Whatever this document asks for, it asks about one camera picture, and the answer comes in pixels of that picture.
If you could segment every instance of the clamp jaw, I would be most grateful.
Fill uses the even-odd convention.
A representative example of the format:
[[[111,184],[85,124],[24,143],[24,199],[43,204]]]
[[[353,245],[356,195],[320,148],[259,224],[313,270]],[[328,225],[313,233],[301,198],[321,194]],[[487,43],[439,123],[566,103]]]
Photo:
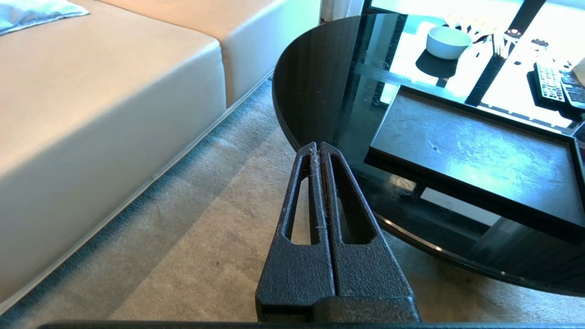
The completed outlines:
[[[311,245],[291,242],[300,184],[309,181]],[[345,158],[310,143],[297,152],[256,290],[258,320],[409,323],[414,293]]]

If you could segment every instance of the white bowl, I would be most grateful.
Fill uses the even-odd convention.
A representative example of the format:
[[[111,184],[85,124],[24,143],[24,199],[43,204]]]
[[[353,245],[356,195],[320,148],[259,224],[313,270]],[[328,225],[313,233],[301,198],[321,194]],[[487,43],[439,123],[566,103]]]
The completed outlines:
[[[458,59],[471,43],[467,33],[447,26],[432,28],[426,36],[426,50],[440,59]]]

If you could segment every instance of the carpet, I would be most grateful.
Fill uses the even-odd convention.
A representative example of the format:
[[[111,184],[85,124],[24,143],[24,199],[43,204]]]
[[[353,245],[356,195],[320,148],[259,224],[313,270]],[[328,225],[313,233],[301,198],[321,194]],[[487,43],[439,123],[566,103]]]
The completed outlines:
[[[65,319],[256,321],[254,291],[294,156],[266,81],[1,316],[0,328]],[[300,207],[306,202],[305,191]],[[307,240],[306,214],[296,221],[305,224],[293,237]],[[585,322],[576,311],[585,299],[488,279],[386,237],[424,321]]]

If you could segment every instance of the black tray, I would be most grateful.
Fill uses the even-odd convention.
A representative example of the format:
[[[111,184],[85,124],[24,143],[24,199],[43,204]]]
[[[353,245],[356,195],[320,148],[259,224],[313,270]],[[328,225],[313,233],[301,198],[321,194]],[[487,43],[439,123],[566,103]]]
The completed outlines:
[[[567,241],[585,237],[571,136],[401,86],[365,162]]]

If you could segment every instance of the beige leather sofa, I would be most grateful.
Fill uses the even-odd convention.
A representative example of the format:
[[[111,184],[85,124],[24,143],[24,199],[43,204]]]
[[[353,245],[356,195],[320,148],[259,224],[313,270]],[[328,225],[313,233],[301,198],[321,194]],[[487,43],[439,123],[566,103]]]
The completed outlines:
[[[187,153],[320,0],[72,0],[0,37],[0,314]]]

